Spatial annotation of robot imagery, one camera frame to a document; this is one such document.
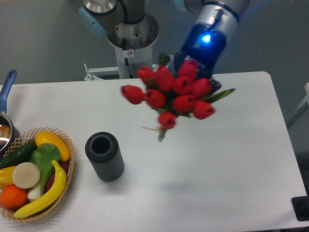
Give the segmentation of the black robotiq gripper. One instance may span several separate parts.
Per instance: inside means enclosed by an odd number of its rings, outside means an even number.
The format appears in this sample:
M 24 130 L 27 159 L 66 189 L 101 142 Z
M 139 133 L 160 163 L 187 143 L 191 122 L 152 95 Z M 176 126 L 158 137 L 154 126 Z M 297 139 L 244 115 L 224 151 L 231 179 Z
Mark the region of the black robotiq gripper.
M 174 55 L 174 67 L 178 71 L 186 58 L 198 61 L 198 77 L 210 78 L 211 94 L 217 92 L 221 83 L 212 76 L 214 65 L 226 46 L 226 37 L 221 32 L 204 24 L 195 24 L 180 51 Z

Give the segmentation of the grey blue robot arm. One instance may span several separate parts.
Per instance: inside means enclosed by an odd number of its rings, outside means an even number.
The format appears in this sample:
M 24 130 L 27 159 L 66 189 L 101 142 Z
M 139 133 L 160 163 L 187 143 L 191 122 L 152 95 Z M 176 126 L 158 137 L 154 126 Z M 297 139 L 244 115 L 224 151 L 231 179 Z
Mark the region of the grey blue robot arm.
M 218 57 L 245 13 L 247 0 L 176 0 L 182 11 L 199 12 L 184 44 L 173 56 L 164 58 L 171 71 L 187 59 L 198 61 L 198 78 L 211 78 Z M 106 36 L 114 47 L 119 77 L 136 78 L 142 66 L 153 65 L 153 44 L 159 27 L 146 13 L 142 0 L 85 0 L 79 15 L 96 35 Z

